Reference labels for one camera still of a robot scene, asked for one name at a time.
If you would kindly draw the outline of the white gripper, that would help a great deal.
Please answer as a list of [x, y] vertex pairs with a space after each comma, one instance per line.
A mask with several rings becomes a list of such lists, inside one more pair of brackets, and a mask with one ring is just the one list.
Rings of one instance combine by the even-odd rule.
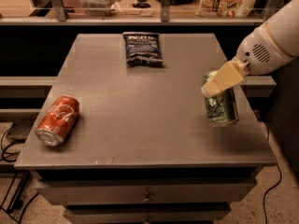
[[294, 27], [264, 23], [243, 39], [233, 61], [227, 62], [201, 88], [207, 98], [245, 79], [247, 74], [266, 75], [294, 59]]

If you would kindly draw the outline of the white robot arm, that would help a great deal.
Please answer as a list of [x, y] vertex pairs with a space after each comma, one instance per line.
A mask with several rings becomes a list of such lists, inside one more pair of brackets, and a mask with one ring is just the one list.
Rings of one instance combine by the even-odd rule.
[[291, 0], [245, 37], [234, 58], [201, 88], [212, 97], [242, 82], [248, 75], [269, 74], [299, 55], [299, 0]]

